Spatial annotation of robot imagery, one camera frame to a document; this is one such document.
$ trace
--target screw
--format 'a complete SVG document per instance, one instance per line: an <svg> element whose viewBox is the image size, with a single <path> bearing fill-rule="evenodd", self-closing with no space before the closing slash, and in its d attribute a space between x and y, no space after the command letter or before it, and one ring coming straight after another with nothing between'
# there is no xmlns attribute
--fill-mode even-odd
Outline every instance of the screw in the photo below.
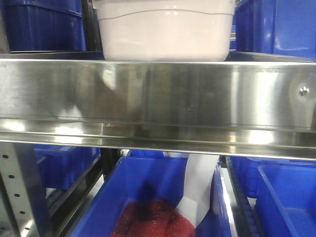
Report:
<svg viewBox="0 0 316 237"><path fill-rule="evenodd" d="M307 88L306 86L303 86L303 87L300 89L300 96L306 96L309 91L310 91L309 88Z"/></svg>

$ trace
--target metal rail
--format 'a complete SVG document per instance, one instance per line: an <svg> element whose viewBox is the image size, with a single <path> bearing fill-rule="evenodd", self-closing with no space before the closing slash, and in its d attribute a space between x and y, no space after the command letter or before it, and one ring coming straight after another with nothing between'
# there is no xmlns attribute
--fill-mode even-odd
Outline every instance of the metal rail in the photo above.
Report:
<svg viewBox="0 0 316 237"><path fill-rule="evenodd" d="M316 63L295 57L1 59L0 75L1 141L316 157Z"/></svg>

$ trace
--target perforated metal post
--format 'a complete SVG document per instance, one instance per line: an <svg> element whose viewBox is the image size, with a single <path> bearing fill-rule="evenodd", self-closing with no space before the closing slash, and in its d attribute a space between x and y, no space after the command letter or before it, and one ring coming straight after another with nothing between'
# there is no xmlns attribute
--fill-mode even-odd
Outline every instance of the perforated metal post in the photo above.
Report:
<svg viewBox="0 0 316 237"><path fill-rule="evenodd" d="M0 173L21 237L52 237L33 146L1 142Z"/></svg>
<svg viewBox="0 0 316 237"><path fill-rule="evenodd" d="M4 188L0 175L0 236L16 237L19 236L17 224L15 222L11 205Z"/></svg>

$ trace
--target plastic lid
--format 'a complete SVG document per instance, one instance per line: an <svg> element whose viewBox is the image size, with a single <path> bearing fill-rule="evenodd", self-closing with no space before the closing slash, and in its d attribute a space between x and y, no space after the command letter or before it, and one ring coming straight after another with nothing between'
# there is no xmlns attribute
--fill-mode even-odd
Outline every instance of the plastic lid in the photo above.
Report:
<svg viewBox="0 0 316 237"><path fill-rule="evenodd" d="M235 0L94 0L99 19L110 19L136 12L187 10L207 14L234 14Z"/></svg>

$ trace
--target storage rack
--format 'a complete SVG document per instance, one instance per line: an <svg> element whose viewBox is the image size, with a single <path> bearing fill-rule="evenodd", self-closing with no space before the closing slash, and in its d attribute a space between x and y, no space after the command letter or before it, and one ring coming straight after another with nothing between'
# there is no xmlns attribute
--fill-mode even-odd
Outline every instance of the storage rack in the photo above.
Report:
<svg viewBox="0 0 316 237"><path fill-rule="evenodd" d="M97 60L101 52L0 57L1 201L13 203L2 205L11 236L62 233L102 172L98 158L48 210L30 143L112 148L103 150L105 173L118 148L316 157L315 62L237 52L221 63L110 62Z"/></svg>

